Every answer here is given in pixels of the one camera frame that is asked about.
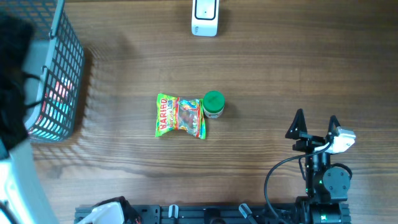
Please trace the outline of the green Haribo candy bag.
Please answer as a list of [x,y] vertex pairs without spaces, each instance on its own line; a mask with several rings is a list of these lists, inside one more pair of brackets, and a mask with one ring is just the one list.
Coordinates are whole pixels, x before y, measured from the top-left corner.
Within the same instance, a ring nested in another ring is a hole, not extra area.
[[163,93],[157,95],[157,119],[155,137],[173,131],[184,130],[199,138],[206,138],[203,100],[187,99]]

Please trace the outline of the green lid jar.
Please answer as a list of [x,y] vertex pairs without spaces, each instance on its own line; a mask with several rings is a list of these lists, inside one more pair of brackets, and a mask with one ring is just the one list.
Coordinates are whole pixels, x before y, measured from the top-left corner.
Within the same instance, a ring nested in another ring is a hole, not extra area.
[[219,91],[209,91],[203,98],[204,114],[211,119],[222,115],[225,106],[225,97]]

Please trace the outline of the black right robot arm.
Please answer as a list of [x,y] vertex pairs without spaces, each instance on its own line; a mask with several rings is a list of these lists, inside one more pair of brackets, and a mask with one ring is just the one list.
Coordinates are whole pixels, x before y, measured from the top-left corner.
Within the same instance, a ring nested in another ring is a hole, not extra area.
[[356,140],[354,131],[342,128],[331,116],[325,137],[307,131],[302,109],[297,110],[285,137],[293,139],[294,151],[302,152],[299,164],[306,195],[297,197],[291,211],[282,216],[292,223],[349,223],[348,199],[352,170],[341,163],[331,163],[331,156],[346,152]]

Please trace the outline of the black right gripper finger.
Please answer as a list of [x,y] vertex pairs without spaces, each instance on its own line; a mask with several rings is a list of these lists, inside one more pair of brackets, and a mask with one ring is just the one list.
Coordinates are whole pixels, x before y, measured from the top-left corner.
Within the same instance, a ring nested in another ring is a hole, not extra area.
[[303,113],[303,109],[298,109],[290,128],[287,130],[285,134],[285,138],[287,139],[301,139],[307,135],[307,125],[305,122],[305,117]]
[[328,135],[337,135],[338,127],[340,127],[340,123],[335,115],[332,115],[328,124]]

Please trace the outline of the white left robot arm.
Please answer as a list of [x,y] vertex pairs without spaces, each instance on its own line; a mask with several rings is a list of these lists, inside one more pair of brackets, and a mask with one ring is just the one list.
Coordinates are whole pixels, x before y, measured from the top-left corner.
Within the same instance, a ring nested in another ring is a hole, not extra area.
[[58,223],[38,178],[23,118],[22,69],[34,26],[1,13],[1,223]]

